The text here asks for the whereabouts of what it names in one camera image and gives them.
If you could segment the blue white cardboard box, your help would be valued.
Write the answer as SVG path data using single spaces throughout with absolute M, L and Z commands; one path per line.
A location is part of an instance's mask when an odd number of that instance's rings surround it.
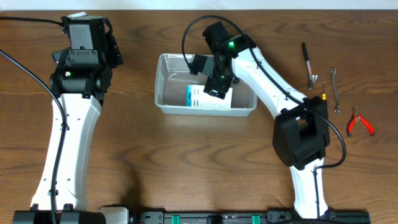
M 230 87 L 225 98 L 221 99 L 204 92 L 204 85 L 187 85 L 186 106 L 196 108 L 230 108 L 233 88 Z

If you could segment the clear plastic container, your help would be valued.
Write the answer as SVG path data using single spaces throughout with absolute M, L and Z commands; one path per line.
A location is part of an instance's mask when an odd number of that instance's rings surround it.
M 248 116 L 257 107 L 257 95 L 243 81 L 232 84 L 230 108 L 186 106 L 187 85 L 205 85 L 207 76 L 191 75 L 182 54 L 162 54 L 155 76 L 155 104 L 165 114 Z

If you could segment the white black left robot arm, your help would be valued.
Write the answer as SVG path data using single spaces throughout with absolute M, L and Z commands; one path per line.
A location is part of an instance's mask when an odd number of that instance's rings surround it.
M 45 87 L 53 98 L 53 123 L 44 171 L 30 209 L 15 211 L 13 223 L 128 223 L 122 205 L 86 209 L 93 131 L 112 70 L 123 59 L 110 30 L 68 36 L 71 46 L 53 54 L 56 69 Z

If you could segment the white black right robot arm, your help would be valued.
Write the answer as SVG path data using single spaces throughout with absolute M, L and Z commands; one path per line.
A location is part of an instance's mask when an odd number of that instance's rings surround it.
M 327 103 L 308 98 L 288 84 L 246 34 L 229 34 L 222 22 L 203 31 L 213 59 L 201 66 L 208 75 L 204 92 L 225 99 L 233 82 L 242 80 L 274 119 L 272 144 L 290 169 L 294 209 L 301 218 L 320 218 L 328 211 L 323 196 L 322 166 L 330 144 Z

